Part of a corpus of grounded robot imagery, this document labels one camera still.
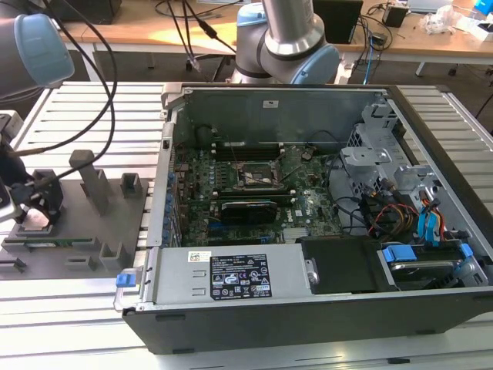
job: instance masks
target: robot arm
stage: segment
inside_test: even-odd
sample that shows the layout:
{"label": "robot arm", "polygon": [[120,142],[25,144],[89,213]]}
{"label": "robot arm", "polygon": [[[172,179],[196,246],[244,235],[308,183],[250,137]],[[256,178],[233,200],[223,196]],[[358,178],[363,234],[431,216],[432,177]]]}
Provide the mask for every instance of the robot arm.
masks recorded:
{"label": "robot arm", "polygon": [[[74,65],[58,31],[46,15],[23,15],[20,2],[0,3],[0,99],[49,86],[74,73]],[[54,220],[62,196],[56,184],[34,194],[35,178],[11,156],[10,142],[22,125],[17,113],[0,114],[0,221],[22,220],[25,204]]]}
{"label": "robot arm", "polygon": [[233,83],[326,83],[339,53],[312,0],[263,0],[238,12]]}

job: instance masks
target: motherboard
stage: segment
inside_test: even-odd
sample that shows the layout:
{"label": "motherboard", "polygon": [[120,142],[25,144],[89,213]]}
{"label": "motherboard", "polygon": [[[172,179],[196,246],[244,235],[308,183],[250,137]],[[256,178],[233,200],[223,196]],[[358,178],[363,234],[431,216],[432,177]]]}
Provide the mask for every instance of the motherboard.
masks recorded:
{"label": "motherboard", "polygon": [[303,145],[268,150],[178,146],[181,246],[283,244],[341,234],[324,183],[328,157]]}

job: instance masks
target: wooden desk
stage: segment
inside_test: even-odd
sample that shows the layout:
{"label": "wooden desk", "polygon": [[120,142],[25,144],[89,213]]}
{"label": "wooden desk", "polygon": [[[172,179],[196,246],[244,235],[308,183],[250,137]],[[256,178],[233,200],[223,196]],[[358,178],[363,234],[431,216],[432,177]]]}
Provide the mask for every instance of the wooden desk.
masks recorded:
{"label": "wooden desk", "polygon": [[[381,0],[366,0],[363,14],[373,4]],[[474,0],[455,0],[454,3],[463,8],[472,8]],[[159,15],[154,11],[155,1],[123,0],[122,7],[112,25],[98,25],[97,29],[106,38],[113,50],[121,52],[184,52],[182,43],[171,18]],[[166,4],[161,5],[167,11]],[[212,8],[212,5],[193,4],[197,12]],[[174,9],[182,14],[179,3]],[[222,17],[209,19],[208,22],[218,31],[220,37],[230,45],[236,44],[237,6],[220,9]],[[383,11],[373,15],[381,19]],[[493,58],[493,42],[479,42],[473,36],[456,31],[455,34],[427,35],[418,25],[422,15],[408,15],[402,27],[392,29],[394,41],[391,47],[383,52],[382,60],[406,62],[449,62],[461,64],[490,64]],[[184,31],[184,22],[180,21]],[[387,34],[387,31],[376,22],[369,21],[373,32]],[[196,22],[191,22],[191,39],[194,52],[197,54],[230,54],[231,51],[215,40],[209,39]],[[82,34],[83,43],[89,51],[104,51],[96,35],[89,29]],[[351,66],[364,48],[363,29],[358,26],[353,42],[350,45],[336,45],[341,54],[342,62],[338,71],[337,81],[345,83],[350,77]]]}

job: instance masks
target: power supply label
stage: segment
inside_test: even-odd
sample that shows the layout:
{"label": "power supply label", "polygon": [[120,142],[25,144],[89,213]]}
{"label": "power supply label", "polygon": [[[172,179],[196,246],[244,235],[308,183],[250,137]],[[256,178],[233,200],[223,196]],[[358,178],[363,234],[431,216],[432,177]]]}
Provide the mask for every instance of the power supply label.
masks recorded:
{"label": "power supply label", "polygon": [[267,255],[211,257],[210,297],[215,301],[272,297]]}

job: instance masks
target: aluminum extrusion table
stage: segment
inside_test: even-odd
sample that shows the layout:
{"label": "aluminum extrusion table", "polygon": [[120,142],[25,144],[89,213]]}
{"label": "aluminum extrusion table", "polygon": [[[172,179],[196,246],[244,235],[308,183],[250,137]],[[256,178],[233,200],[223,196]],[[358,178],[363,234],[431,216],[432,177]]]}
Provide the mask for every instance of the aluminum extrusion table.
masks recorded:
{"label": "aluminum extrusion table", "polygon": [[[97,167],[108,178],[138,172],[152,179],[156,173],[161,135],[162,83],[121,82],[116,94],[117,126],[109,153]],[[493,142],[450,93],[434,87],[402,86],[433,134],[448,151],[493,211]],[[106,96],[97,82],[66,82],[46,90],[14,142],[17,148],[63,140],[93,118]],[[71,150],[97,152],[109,133],[109,114],[77,143],[50,154],[26,158],[29,170],[68,166]],[[407,138],[411,148],[417,148]],[[148,192],[138,246],[143,248],[147,213],[153,195]],[[0,224],[0,240],[12,223]],[[143,264],[138,251],[135,265]],[[493,362],[493,314],[484,314],[443,335],[381,338],[296,347],[155,356],[112,307],[114,279],[59,281],[0,281],[0,368],[118,368],[154,369],[262,369],[262,368],[401,368],[388,358],[406,358],[406,368],[480,369]]]}

